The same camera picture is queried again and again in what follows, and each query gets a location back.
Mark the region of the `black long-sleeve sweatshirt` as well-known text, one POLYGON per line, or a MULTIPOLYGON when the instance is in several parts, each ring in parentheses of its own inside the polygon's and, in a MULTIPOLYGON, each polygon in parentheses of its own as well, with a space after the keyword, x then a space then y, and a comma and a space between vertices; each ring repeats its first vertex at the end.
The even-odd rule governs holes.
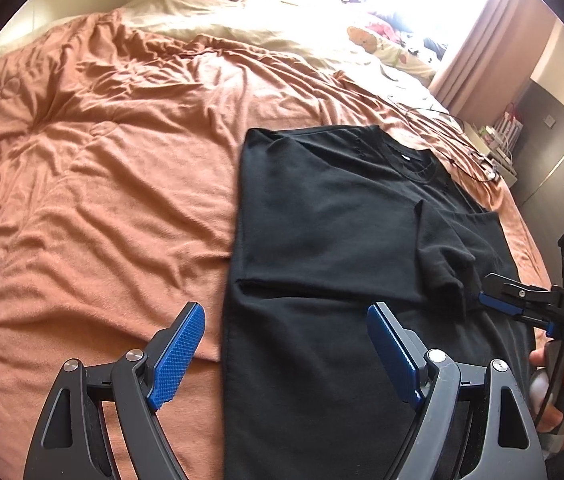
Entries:
POLYGON ((532 329, 483 307, 517 278, 498 215, 376 126, 247 132, 224 298, 224 474, 379 479, 411 426, 367 335, 382 301, 458 362, 529 384, 532 329))

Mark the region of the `pile of clothes by window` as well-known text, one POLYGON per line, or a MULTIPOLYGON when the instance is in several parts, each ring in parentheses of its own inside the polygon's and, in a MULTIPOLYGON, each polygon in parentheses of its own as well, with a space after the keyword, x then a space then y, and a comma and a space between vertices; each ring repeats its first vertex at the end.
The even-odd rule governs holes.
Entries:
POLYGON ((425 54, 426 58, 441 61, 446 54, 446 45, 405 29, 393 16, 371 13, 369 27, 377 35, 404 47, 414 55, 425 54))

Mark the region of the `white bedside cabinet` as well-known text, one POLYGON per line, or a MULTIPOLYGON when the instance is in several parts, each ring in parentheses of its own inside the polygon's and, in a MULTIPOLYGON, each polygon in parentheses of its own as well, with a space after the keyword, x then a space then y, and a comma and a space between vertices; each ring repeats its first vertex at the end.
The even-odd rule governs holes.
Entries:
POLYGON ((500 133, 490 126, 477 128, 468 122, 464 122, 463 129, 470 143, 482 158, 487 159, 492 170, 503 178, 509 188, 513 188, 518 180, 517 172, 500 133))

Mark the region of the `rust orange bed blanket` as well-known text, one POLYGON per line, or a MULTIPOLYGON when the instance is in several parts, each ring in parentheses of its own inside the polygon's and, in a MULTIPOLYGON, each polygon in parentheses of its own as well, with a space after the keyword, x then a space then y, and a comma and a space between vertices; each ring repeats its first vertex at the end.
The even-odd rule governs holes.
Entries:
MULTIPOLYGON (((498 213, 522 278, 546 283, 512 195, 503 182, 484 182, 458 129, 387 131, 455 157, 453 179, 498 213)), ((161 134, 82 121, 0 134, 0 477, 22 476, 64 360, 118 356, 190 299, 206 310, 206 333, 161 420, 191 478, 221 477, 221 295, 245 133, 161 134)))

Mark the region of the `pink curtain right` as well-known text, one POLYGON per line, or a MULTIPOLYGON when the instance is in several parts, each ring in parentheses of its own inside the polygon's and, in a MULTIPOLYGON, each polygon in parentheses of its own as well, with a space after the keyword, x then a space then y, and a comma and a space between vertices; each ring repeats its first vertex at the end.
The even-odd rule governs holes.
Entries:
POLYGON ((443 60, 429 91, 464 122, 493 124, 526 87, 555 23, 542 0, 487 0, 463 44, 443 60))

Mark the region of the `patterned pillow with bear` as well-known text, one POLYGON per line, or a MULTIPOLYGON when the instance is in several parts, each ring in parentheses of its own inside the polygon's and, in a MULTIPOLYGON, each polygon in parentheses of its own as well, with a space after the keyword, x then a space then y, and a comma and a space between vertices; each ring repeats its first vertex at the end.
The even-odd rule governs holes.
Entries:
POLYGON ((439 60, 433 50, 423 44, 407 41, 405 44, 379 36, 364 27, 349 26, 349 39, 383 64, 415 77, 429 87, 436 76, 439 60))

